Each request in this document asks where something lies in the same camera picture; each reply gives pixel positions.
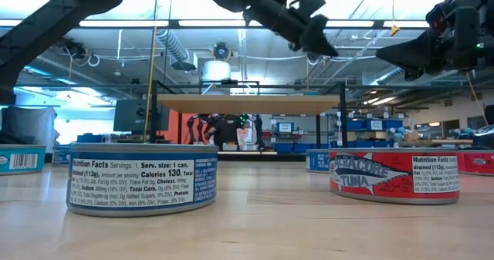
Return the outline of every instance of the metal can lid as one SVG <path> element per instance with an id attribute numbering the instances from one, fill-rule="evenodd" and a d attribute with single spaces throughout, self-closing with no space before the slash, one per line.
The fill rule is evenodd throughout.
<path id="1" fill-rule="evenodd" d="M 214 153 L 218 147 L 210 145 L 186 145 L 186 144 L 92 144 L 92 143 L 72 143 L 72 151 L 83 152 L 151 152 L 151 153 Z"/>
<path id="2" fill-rule="evenodd" d="M 35 144 L 0 144 L 0 149 L 2 148 L 42 148 L 46 149 L 44 145 Z"/>
<path id="3" fill-rule="evenodd" d="M 381 153 L 455 153 L 458 150 L 455 148 L 394 148 L 394 147 L 383 147 L 383 148 L 330 148 L 329 152 L 347 152 L 347 153 L 357 153 L 357 152 L 381 152 Z"/>

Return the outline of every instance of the fish illustration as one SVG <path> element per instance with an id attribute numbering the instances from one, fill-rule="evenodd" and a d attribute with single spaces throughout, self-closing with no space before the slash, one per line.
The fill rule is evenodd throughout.
<path id="1" fill-rule="evenodd" d="M 374 195 L 375 185 L 410 175 L 373 161 L 372 157 L 372 153 L 363 157 L 337 153 L 336 157 L 330 159 L 330 178 L 338 185 L 338 190 L 341 191 L 342 187 L 365 187 Z"/>

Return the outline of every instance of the barcode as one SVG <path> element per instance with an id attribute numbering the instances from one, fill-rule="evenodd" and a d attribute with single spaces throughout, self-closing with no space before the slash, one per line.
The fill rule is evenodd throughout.
<path id="1" fill-rule="evenodd" d="M 10 157 L 10 169 L 36 168 L 38 154 L 13 154 Z"/>

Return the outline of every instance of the wooden shelf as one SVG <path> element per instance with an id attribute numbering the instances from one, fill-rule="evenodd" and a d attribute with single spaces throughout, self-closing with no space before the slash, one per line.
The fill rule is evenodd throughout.
<path id="1" fill-rule="evenodd" d="M 338 96 L 226 96 L 161 94 L 157 100 L 179 113 L 321 114 L 340 103 Z"/>

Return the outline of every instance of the computer monitor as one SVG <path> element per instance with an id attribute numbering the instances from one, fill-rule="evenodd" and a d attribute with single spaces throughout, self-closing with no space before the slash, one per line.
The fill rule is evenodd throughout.
<path id="1" fill-rule="evenodd" d="M 157 130 L 168 130 L 170 109 L 160 104 L 157 105 L 158 122 Z M 146 100 L 118 100 L 115 107 L 115 120 L 113 131 L 116 132 L 144 132 L 146 119 Z M 147 129 L 151 129 L 151 113 L 148 119 Z"/>

